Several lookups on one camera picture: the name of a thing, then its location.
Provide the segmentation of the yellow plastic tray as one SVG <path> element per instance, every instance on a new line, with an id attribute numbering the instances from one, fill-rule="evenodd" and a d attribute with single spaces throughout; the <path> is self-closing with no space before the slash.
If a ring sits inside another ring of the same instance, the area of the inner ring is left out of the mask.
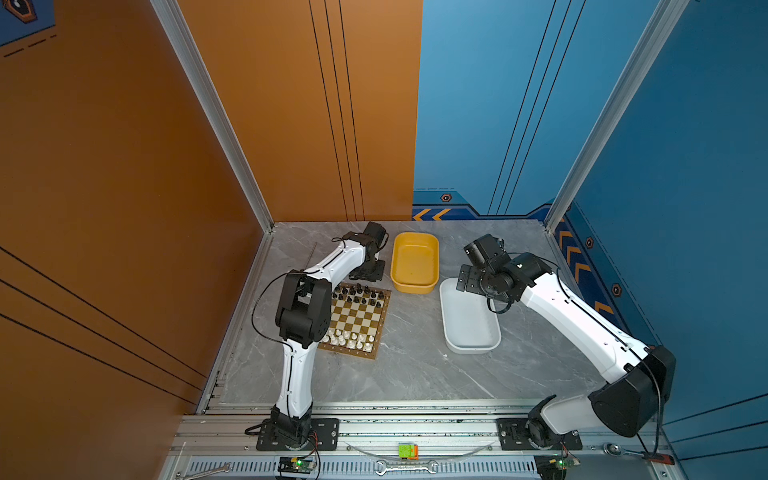
<path id="1" fill-rule="evenodd" d="M 426 295 L 440 278 L 439 241 L 431 234 L 403 232 L 393 247 L 391 279 L 401 293 Z"/>

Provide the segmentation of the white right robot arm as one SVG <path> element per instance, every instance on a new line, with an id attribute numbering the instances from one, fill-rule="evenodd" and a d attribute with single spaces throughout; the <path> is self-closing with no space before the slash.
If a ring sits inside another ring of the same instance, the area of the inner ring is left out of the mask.
<path id="1" fill-rule="evenodd" d="M 560 399 L 550 395 L 528 414 L 529 442 L 548 449 L 577 430 L 605 427 L 632 438 L 664 413 L 677 360 L 664 346 L 649 346 L 613 325 L 572 292 L 545 259 L 530 252 L 511 256 L 502 239 L 483 235 L 465 245 L 469 261 L 460 269 L 458 290 L 485 298 L 492 307 L 520 303 L 535 311 L 598 370 L 597 390 Z"/>

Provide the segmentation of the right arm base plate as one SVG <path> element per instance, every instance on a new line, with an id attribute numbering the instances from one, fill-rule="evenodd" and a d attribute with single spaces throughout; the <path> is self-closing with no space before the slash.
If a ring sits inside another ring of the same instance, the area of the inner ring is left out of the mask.
<path id="1" fill-rule="evenodd" d="M 496 420 L 497 434 L 503 450 L 582 450 L 578 432 L 558 435 L 538 420 L 510 417 Z"/>

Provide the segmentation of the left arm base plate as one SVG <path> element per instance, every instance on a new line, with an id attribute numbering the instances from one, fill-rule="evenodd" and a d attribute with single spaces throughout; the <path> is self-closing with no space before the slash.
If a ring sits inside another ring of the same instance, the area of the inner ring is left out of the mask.
<path id="1" fill-rule="evenodd" d="M 256 441 L 258 451 L 334 451 L 338 446 L 337 418 L 307 418 L 283 424 L 267 420 Z"/>

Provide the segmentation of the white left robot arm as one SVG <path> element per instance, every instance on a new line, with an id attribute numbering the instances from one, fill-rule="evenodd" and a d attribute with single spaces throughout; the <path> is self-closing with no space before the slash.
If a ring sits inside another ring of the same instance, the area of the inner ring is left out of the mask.
<path id="1" fill-rule="evenodd" d="M 385 262 L 379 252 L 388 238 L 381 224 L 370 222 L 361 232 L 339 237 L 336 248 L 315 265 L 286 275 L 275 315 L 283 373 L 270 422 L 276 439 L 291 448 L 302 447 L 310 439 L 312 373 L 317 347 L 331 324 L 334 289 L 347 277 L 380 280 Z"/>

